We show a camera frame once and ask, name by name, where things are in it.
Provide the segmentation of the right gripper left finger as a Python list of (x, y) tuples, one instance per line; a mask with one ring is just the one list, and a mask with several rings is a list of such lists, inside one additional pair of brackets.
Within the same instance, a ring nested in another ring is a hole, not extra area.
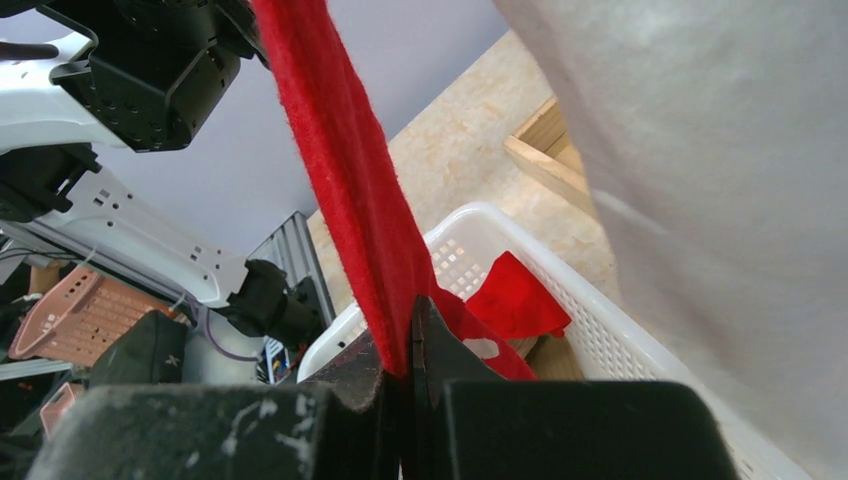
[(383, 371), (362, 333), (306, 381), (90, 391), (32, 479), (394, 479)]

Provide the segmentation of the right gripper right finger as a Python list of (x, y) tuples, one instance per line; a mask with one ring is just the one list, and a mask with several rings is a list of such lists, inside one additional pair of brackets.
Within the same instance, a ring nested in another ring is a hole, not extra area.
[(411, 319), (414, 479), (733, 479), (716, 420), (670, 381), (510, 381), (448, 329)]

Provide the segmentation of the tan brown sock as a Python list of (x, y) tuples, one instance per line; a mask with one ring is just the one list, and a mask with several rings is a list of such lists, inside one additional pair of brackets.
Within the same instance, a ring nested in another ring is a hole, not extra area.
[(544, 335), (508, 340), (508, 344), (526, 361), (540, 380), (585, 379), (575, 351), (565, 337)]

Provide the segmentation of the red sock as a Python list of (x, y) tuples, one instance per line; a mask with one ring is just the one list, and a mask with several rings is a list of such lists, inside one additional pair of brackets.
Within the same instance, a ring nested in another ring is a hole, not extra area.
[(572, 318), (537, 277), (511, 252), (492, 264), (468, 310), (505, 340), (563, 337)]
[(488, 365), (495, 372), (532, 379), (516, 351), (438, 285), (384, 132), (326, 3), (252, 7), (293, 137), (385, 370), (408, 374), (413, 307), (424, 295), (461, 340), (494, 344)]

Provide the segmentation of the white plastic basket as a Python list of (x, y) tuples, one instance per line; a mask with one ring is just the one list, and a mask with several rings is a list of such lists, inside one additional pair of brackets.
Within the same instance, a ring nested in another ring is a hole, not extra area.
[(356, 296), (302, 382), (413, 382), (412, 479), (801, 479), (627, 314), (486, 203), (422, 235), (404, 204), (327, 213)]

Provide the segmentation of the white sock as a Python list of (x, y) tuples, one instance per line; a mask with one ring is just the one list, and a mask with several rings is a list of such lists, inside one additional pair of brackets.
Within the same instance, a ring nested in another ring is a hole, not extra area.
[(500, 1), (626, 307), (818, 479), (847, 475), (847, 5)]

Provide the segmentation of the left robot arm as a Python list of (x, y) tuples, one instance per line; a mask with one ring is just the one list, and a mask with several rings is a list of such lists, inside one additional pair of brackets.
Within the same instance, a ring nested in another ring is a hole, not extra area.
[(309, 190), (252, 1), (5, 1), (1, 219), (299, 350), (320, 310), (252, 259)]

